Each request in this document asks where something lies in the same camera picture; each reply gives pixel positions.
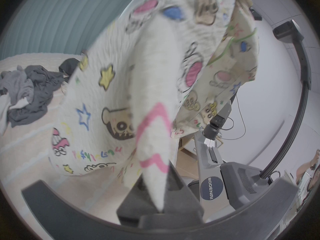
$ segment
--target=air vent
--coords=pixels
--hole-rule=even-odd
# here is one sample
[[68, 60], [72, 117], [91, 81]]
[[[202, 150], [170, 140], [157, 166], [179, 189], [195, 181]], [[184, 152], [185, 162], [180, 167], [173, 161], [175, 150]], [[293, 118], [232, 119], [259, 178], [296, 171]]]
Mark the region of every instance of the air vent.
[[240, 180], [242, 182], [243, 187], [250, 193], [250, 194], [255, 194], [256, 191], [252, 187], [247, 175], [246, 175], [246, 169], [244, 168], [239, 168], [238, 169], [238, 175], [240, 177]]

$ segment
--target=bed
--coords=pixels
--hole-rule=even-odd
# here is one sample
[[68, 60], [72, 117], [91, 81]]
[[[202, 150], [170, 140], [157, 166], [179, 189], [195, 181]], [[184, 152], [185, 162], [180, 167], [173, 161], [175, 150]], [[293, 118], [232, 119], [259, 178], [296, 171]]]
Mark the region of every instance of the bed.
[[[80, 55], [60, 53], [30, 53], [0, 61], [0, 72], [21, 65], [42, 65], [49, 71], [68, 58], [81, 59]], [[48, 160], [53, 122], [64, 97], [60, 88], [54, 92], [48, 112], [39, 120], [12, 128], [8, 125], [0, 138], [0, 180], [4, 190], [21, 218], [42, 239], [52, 239], [39, 225], [24, 201], [21, 190], [43, 180], [67, 202], [89, 214], [119, 224], [116, 210], [129, 188], [121, 184], [117, 173], [103, 168], [83, 176], [58, 174]], [[175, 166], [179, 139], [172, 139], [171, 162]]]

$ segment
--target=pink chevron stripe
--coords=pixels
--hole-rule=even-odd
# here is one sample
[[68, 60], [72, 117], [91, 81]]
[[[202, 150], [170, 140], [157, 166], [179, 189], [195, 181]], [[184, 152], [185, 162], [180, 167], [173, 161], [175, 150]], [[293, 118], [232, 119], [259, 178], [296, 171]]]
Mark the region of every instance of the pink chevron stripe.
[[162, 117], [164, 124], [168, 130], [169, 136], [171, 135], [171, 123], [167, 114], [167, 111], [164, 105], [160, 102], [155, 104], [153, 109], [145, 116], [142, 120], [141, 124], [138, 126], [137, 134], [136, 134], [136, 144], [138, 144], [141, 135], [145, 131], [145, 129], [157, 118]]
[[169, 166], [165, 165], [159, 153], [154, 154], [152, 157], [144, 161], [140, 161], [141, 168], [147, 168], [149, 166], [152, 166], [153, 164], [155, 164], [159, 168], [159, 170], [162, 171], [164, 174], [168, 173]]

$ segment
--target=bodenai logo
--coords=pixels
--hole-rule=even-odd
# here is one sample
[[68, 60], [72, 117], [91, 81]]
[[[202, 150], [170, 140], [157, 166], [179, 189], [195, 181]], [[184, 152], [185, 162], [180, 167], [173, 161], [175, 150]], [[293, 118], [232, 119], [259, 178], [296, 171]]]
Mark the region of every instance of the bodenai logo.
[[221, 195], [223, 182], [218, 177], [206, 178], [200, 186], [200, 195], [205, 200], [213, 200]]

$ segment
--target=cartoon print fabric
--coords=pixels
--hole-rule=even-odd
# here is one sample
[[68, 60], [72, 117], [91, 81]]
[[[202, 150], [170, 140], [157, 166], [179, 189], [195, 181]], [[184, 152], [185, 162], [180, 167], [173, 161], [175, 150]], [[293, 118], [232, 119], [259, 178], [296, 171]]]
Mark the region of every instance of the cartoon print fabric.
[[[154, 186], [161, 186], [146, 183], [153, 201], [155, 196], [163, 199], [169, 159], [177, 155], [166, 145], [169, 135], [178, 138], [204, 127], [223, 102], [254, 79], [257, 38], [248, 1], [146, 0], [111, 23], [69, 80], [54, 124], [49, 155], [53, 167], [68, 176], [113, 168], [122, 182], [128, 178], [130, 187], [143, 173], [145, 179], [157, 181]], [[132, 54], [146, 23], [157, 15], [167, 19], [182, 48], [176, 72], [160, 76], [175, 91], [164, 98], [166, 86], [158, 85], [148, 100], [143, 95], [131, 97], [130, 90], [139, 85], [154, 88], [148, 81], [155, 75], [152, 68], [145, 82], [135, 80], [141, 71]], [[146, 138], [155, 121], [163, 130]], [[136, 148], [136, 162], [130, 163]], [[163, 200], [155, 203], [161, 210]]]

